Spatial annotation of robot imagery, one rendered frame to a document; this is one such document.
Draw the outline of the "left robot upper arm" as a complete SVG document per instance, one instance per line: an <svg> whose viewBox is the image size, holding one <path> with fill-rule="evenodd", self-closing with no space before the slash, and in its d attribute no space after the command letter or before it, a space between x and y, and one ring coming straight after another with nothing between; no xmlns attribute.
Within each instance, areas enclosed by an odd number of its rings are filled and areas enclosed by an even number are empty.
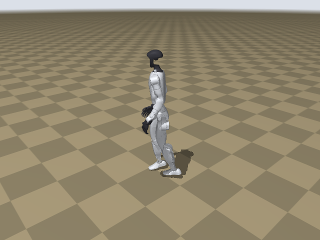
<svg viewBox="0 0 320 240"><path fill-rule="evenodd" d="M163 93L162 93L162 89L161 89L161 85L160 85L161 81L160 81L159 76L157 74L152 75L150 78L150 83L153 87L155 95L157 95L157 98L155 99L155 103L158 99L161 99L162 102L164 103L164 97L163 97Z"/></svg>

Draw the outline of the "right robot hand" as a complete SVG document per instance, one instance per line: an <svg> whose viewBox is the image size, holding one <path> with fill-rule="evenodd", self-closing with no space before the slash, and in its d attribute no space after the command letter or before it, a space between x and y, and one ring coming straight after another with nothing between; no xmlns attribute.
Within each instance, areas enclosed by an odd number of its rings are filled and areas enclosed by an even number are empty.
<svg viewBox="0 0 320 240"><path fill-rule="evenodd" d="M151 104L151 106L148 106L148 107L145 107L145 108L143 108L142 109L142 113L141 113L141 115L145 118L147 118L148 117L148 115L152 112L152 110L153 110L153 105L155 105L155 104ZM144 115L145 114L145 115Z"/></svg>

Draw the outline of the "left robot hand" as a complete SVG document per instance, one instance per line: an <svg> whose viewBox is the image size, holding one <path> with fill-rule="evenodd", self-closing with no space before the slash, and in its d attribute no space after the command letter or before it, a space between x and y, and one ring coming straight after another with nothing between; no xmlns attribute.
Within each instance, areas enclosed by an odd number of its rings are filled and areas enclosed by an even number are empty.
<svg viewBox="0 0 320 240"><path fill-rule="evenodd" d="M145 120L144 122L142 122L142 130L145 132L145 134L149 134L147 133L147 130L149 128L149 125L152 123L152 120L150 120L148 123L147 121Z"/></svg>

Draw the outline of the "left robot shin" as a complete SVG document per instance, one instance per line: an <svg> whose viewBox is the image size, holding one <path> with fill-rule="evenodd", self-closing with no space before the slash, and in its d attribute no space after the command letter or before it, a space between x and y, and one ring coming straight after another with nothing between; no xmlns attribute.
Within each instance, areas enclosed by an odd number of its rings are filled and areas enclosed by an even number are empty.
<svg viewBox="0 0 320 240"><path fill-rule="evenodd" d="M165 147L163 151L161 150L161 152L171 170L176 171L174 152L171 152L171 150L167 147Z"/></svg>

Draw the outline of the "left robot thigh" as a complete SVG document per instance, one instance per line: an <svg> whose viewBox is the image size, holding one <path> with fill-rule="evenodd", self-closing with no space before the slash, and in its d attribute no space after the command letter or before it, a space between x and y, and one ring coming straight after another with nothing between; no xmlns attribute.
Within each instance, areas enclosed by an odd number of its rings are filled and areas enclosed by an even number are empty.
<svg viewBox="0 0 320 240"><path fill-rule="evenodd" d="M169 121L166 117L161 117L161 120L156 123L155 137L158 146L163 151L164 148L169 148L172 152L173 146L169 143L166 143L167 133L166 130L169 130Z"/></svg>

